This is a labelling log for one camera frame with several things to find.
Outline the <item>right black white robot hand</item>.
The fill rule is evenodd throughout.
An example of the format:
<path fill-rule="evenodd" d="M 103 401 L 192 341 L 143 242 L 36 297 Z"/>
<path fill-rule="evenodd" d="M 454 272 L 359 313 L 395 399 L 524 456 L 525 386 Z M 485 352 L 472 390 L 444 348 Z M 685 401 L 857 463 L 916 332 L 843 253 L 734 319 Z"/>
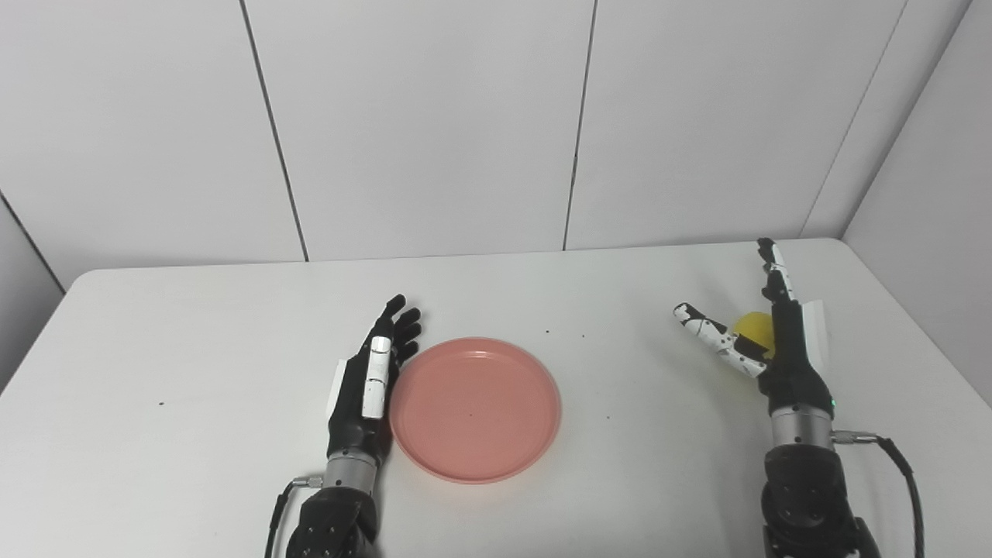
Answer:
<path fill-rule="evenodd" d="M 769 410 L 805 405 L 834 418 L 834 399 L 809 357 L 803 305 L 794 296 L 791 277 L 778 244 L 758 238 L 766 285 L 762 296 L 771 304 L 773 347 L 734 331 L 684 301 L 673 308 L 674 318 L 735 370 L 756 379 Z"/>

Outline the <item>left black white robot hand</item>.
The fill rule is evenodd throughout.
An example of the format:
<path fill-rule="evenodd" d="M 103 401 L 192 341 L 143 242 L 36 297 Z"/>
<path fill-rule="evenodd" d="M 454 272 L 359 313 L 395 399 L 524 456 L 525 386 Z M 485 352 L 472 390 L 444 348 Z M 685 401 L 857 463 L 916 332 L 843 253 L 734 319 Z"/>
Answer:
<path fill-rule="evenodd" d="M 365 453 L 383 463 L 392 446 L 388 406 L 401 368 L 419 352 L 421 311 L 404 295 L 387 304 L 336 378 L 326 455 Z"/>

